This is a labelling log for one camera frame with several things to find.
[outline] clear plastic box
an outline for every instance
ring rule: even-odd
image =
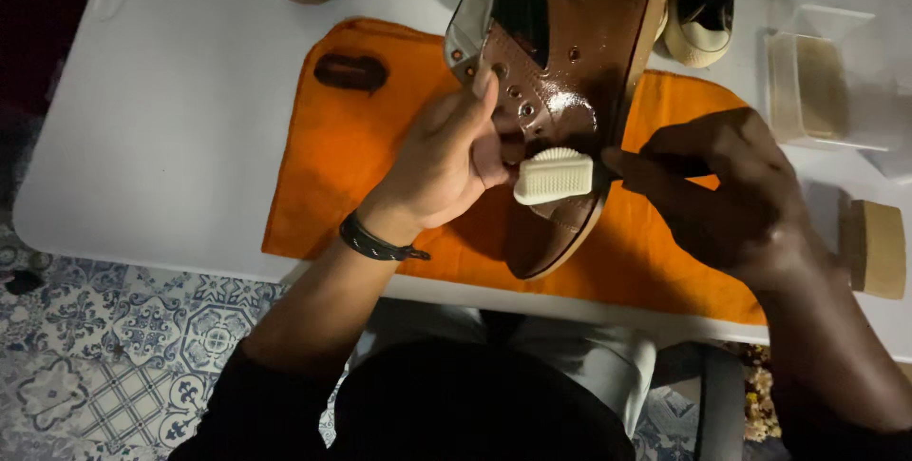
[[[776,140],[881,152],[902,143],[907,119],[872,13],[804,4],[766,49]]]

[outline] gray pants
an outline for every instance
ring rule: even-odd
[[[351,370],[370,356],[401,343],[446,338],[485,343],[477,308],[382,298],[350,361]],[[528,317],[507,345],[538,358],[598,397],[631,436],[649,390],[656,346],[637,331],[552,318]]]

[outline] shoe brush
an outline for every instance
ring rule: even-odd
[[[585,195],[592,191],[595,167],[592,158],[570,148],[544,150],[519,164],[513,197],[531,206]]]

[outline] orange towel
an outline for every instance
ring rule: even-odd
[[[353,19],[316,44],[301,70],[288,144],[279,171],[263,252],[311,259],[338,224],[380,181],[412,118],[428,99],[458,88],[443,62],[441,39],[398,24]],[[370,55],[389,71],[373,95],[323,86],[313,75],[328,52]],[[630,111],[624,149],[636,152],[662,126],[744,106],[733,93],[690,77],[647,71]],[[714,176],[701,184],[714,185]],[[401,274],[490,288],[586,298],[744,324],[763,324],[747,288],[675,245],[649,202],[620,187],[586,242],[560,269],[518,281],[500,257],[511,191],[492,189],[462,217],[415,242],[430,261],[408,260]]]

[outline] black bracelet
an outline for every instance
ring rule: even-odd
[[[402,261],[409,258],[430,259],[429,253],[419,251],[411,245],[397,247],[380,240],[364,228],[354,211],[348,213],[348,217],[339,224],[339,236],[349,247],[371,259],[383,261]]]

